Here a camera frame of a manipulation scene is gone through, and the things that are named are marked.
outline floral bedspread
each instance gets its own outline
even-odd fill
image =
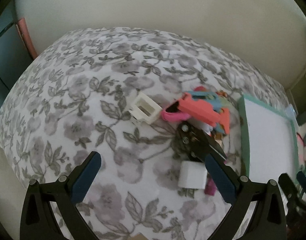
[[[127,112],[140,91],[165,107],[200,85],[229,94],[231,132],[224,151],[239,173],[236,101],[248,93],[282,109],[288,104],[283,87],[233,54],[158,30],[84,29],[57,40],[22,74],[0,109],[0,146],[25,188],[30,179],[45,183],[69,174],[98,151],[103,166],[77,207],[99,239],[126,240],[138,232],[149,239],[207,239],[230,205],[219,192],[177,187],[176,124],[158,120],[136,128]]]

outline whiteboard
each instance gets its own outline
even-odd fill
[[[249,178],[254,182],[278,181],[287,173],[294,181],[298,162],[294,129],[286,117],[281,116],[245,98],[245,113],[249,136]]]

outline coral plastic piece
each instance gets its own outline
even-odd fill
[[[214,92],[204,92],[204,91],[188,91],[192,95],[193,100],[202,99],[213,106],[213,110],[219,112],[222,107],[222,103],[218,94]]]
[[[205,122],[212,127],[216,126],[216,123],[220,121],[220,114],[213,111],[213,106],[204,100],[193,100],[190,93],[185,92],[182,98],[179,100],[178,109],[185,112],[192,117]]]
[[[219,124],[224,128],[225,134],[230,133],[230,111],[228,108],[222,108]]]

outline dark gray cabinet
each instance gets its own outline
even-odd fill
[[[9,90],[32,63],[16,27],[12,1],[0,16],[0,107]]]

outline white wall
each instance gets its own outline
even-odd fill
[[[0,222],[12,239],[19,240],[21,210],[26,190],[9,166],[0,148]]]
[[[306,64],[306,22],[293,0],[16,0],[42,52],[78,28],[130,26],[197,38],[288,87]]]

